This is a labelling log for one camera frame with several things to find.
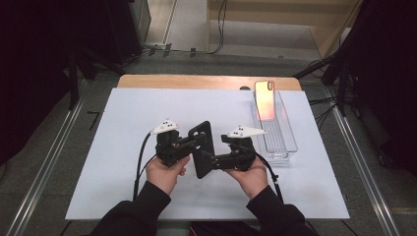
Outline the person's right hand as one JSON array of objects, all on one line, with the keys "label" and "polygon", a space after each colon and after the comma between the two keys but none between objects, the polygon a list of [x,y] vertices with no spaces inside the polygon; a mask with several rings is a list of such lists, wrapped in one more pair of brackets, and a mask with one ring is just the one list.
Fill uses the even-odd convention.
[{"label": "person's right hand", "polygon": [[247,171],[228,169],[226,173],[239,183],[250,200],[268,186],[267,169],[258,158]]}]

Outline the translucent phone case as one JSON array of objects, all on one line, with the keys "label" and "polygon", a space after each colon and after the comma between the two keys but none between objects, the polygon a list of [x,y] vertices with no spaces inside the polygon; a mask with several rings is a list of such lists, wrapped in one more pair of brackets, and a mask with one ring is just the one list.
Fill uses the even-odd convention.
[{"label": "translucent phone case", "polygon": [[274,83],[272,81],[255,82],[255,100],[261,121],[275,117]]}]

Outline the black cabinet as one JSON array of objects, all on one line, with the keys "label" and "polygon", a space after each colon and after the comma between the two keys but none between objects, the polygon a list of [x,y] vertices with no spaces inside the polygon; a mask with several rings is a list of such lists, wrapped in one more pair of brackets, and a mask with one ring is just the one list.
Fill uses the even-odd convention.
[{"label": "black cabinet", "polygon": [[118,63],[139,56],[149,32],[148,0],[105,0]]}]

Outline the clear plastic rack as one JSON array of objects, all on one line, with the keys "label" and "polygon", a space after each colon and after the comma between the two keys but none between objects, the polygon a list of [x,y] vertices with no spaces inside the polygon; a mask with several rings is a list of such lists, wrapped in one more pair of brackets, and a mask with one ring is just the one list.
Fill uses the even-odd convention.
[{"label": "clear plastic rack", "polygon": [[288,161],[291,155],[298,151],[298,147],[284,102],[278,91],[274,92],[274,106],[274,119],[261,121],[254,93],[254,102],[251,104],[254,125],[257,129],[267,131],[266,134],[257,136],[259,152],[268,162],[278,163]]}]

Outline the black phone case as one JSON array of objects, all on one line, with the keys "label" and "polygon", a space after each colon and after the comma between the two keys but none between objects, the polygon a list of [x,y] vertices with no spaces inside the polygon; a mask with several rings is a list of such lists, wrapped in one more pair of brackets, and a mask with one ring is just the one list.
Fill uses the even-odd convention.
[{"label": "black phone case", "polygon": [[188,137],[193,141],[193,137],[197,134],[204,133],[207,137],[207,144],[203,147],[196,148],[195,146],[192,148],[192,156],[194,159],[195,170],[197,177],[199,179],[204,178],[208,175],[212,170],[213,166],[202,167],[200,165],[200,158],[203,151],[210,152],[212,156],[214,156],[214,147],[213,147],[213,140],[212,140],[212,133],[211,133],[211,125],[209,121],[204,121],[203,123],[197,125],[193,129],[191,129],[188,133]]}]

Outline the wooden table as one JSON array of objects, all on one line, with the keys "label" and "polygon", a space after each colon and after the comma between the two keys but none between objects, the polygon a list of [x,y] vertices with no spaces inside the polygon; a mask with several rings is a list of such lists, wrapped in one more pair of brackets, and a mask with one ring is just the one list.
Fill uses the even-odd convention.
[{"label": "wooden table", "polygon": [[249,77],[249,76],[205,76],[205,75],[124,75],[118,88],[146,89],[253,89],[257,81],[273,81],[278,90],[300,90],[295,78]]}]

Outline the person's left hand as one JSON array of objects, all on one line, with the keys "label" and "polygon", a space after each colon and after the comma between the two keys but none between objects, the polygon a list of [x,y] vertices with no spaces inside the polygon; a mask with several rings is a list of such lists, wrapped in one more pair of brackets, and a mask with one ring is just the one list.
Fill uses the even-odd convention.
[{"label": "person's left hand", "polygon": [[155,157],[146,167],[147,181],[154,184],[166,195],[170,195],[177,184],[179,176],[184,176],[186,165],[191,160],[186,156],[172,166],[166,166],[159,157]]}]

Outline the wooden shelf unit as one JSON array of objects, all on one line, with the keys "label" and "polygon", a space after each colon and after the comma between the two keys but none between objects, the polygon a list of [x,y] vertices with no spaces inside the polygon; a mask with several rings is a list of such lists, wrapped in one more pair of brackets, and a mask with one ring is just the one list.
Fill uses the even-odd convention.
[{"label": "wooden shelf unit", "polygon": [[362,0],[207,0],[207,44],[232,54],[329,56]]}]

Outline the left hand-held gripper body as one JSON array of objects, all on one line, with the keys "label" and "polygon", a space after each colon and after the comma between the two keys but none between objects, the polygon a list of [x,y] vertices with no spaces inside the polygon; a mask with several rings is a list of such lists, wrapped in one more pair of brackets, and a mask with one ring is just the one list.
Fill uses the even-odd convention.
[{"label": "left hand-held gripper body", "polygon": [[198,145],[194,138],[181,138],[178,128],[177,123],[167,119],[150,131],[156,135],[156,156],[168,167],[188,156]]}]

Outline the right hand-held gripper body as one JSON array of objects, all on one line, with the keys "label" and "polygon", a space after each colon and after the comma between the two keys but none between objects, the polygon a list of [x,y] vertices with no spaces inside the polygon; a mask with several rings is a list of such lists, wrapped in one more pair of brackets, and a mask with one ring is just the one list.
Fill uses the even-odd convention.
[{"label": "right hand-held gripper body", "polygon": [[257,157],[252,138],[264,135],[263,129],[238,126],[233,131],[221,136],[221,140],[228,144],[230,153],[215,155],[210,158],[214,169],[235,169],[247,171]]}]

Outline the metal floor rail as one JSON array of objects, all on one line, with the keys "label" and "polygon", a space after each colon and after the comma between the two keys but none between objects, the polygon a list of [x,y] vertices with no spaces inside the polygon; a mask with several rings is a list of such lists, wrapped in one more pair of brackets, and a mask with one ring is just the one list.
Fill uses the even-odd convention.
[{"label": "metal floor rail", "polygon": [[79,100],[75,103],[74,108],[67,112],[66,117],[60,126],[54,141],[48,150],[34,180],[30,185],[30,189],[25,194],[19,210],[9,227],[6,236],[23,236],[24,231],[30,221],[30,218],[38,204],[38,201],[45,189],[50,175],[59,159],[60,153],[66,144],[73,126],[79,116],[84,105],[86,93],[90,88],[90,82],[82,80],[79,88]]},{"label": "metal floor rail", "polygon": [[355,168],[362,181],[364,189],[370,200],[372,209],[382,227],[385,236],[400,236],[399,230],[394,222],[387,202],[368,166],[368,163],[356,141],[348,120],[339,111],[337,103],[334,99],[330,101],[333,106],[332,112],[338,124],[339,130],[345,139],[350,155],[354,162]]}]

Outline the black metal stand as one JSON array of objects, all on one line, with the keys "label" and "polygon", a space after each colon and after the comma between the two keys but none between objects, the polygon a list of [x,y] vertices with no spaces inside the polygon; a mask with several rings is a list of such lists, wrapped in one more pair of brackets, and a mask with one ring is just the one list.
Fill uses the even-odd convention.
[{"label": "black metal stand", "polygon": [[324,74],[321,76],[321,82],[324,86],[331,86],[335,81],[338,81],[335,105],[340,114],[345,117],[346,92],[350,70],[346,54],[342,49],[336,50],[329,57],[311,63],[306,69],[294,74],[293,78],[300,80],[322,68],[325,68]]},{"label": "black metal stand", "polygon": [[68,77],[70,82],[70,105],[73,110],[79,100],[78,72],[87,80],[94,80],[97,74],[92,63],[92,57],[86,48],[74,47],[68,57]]}]

